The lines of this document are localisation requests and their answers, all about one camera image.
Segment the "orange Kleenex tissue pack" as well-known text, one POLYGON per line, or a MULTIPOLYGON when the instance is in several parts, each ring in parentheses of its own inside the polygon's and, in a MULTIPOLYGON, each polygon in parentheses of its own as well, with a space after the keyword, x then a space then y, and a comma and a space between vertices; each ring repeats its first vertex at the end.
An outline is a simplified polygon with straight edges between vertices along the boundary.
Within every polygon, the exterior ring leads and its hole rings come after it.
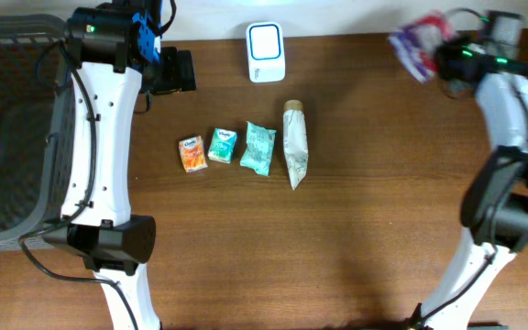
POLYGON ((179 142, 181 163, 187 173, 208 167, 201 136, 190 137, 179 142))

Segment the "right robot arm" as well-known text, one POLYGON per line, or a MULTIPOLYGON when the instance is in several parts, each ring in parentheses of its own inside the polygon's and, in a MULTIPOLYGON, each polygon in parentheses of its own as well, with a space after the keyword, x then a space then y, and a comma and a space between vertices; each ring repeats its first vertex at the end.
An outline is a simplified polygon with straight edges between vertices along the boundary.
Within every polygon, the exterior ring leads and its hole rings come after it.
POLYGON ((415 79, 436 76, 452 91, 473 93, 491 149, 464 195, 456 254, 408 329, 468 329, 489 286, 528 245, 528 65, 517 59, 523 16, 478 14, 482 27, 471 37, 450 24, 457 12, 435 11, 389 37, 415 79))

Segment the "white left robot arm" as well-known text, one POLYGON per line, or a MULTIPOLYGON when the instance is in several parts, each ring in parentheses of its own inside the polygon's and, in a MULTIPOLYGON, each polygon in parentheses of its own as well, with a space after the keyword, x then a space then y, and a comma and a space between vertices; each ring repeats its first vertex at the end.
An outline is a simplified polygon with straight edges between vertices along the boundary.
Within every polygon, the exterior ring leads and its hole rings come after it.
POLYGON ((161 14, 176 8, 172 1, 80 7, 59 44, 74 95, 71 176, 60 216, 42 236, 82 259, 116 329, 162 326, 148 280, 156 222, 133 214, 127 173, 138 97, 196 87, 191 53, 161 44, 171 27, 161 14))

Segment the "teal wet wipes packet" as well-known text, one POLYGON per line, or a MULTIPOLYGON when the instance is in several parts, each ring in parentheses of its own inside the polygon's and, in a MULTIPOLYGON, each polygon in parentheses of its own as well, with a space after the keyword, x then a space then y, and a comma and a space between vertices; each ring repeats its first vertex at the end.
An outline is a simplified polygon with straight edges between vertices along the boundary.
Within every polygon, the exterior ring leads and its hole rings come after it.
POLYGON ((276 131, 247 122, 246 150, 240 160, 242 167, 268 176, 272 161, 276 131))

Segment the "teal Kleenex tissue pack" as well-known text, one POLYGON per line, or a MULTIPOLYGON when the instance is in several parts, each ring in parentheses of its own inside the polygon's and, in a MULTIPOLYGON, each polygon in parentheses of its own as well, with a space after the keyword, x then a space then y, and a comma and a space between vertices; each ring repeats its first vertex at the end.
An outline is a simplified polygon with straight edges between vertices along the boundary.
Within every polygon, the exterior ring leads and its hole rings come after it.
POLYGON ((209 160, 230 163, 233 158, 233 151, 236 142, 236 132, 216 128, 207 153, 209 160))

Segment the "white tube brown cap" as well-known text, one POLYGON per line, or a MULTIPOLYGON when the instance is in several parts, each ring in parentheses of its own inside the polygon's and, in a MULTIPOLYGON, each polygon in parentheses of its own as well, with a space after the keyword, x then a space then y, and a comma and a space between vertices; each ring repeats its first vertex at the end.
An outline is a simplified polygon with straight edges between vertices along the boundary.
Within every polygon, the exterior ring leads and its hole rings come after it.
POLYGON ((283 112, 283 152, 291 188, 295 190, 308 170, 308 139, 303 103, 289 100, 283 112))

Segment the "red purple plastic pack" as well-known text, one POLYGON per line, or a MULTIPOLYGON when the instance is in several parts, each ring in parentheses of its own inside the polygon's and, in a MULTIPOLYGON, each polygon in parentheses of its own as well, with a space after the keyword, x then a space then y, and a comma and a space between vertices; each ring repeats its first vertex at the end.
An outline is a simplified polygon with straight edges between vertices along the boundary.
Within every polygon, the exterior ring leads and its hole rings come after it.
POLYGON ((407 72, 418 82, 427 83, 437 73, 436 49, 456 35, 446 15, 432 11, 392 31, 388 41, 407 72))

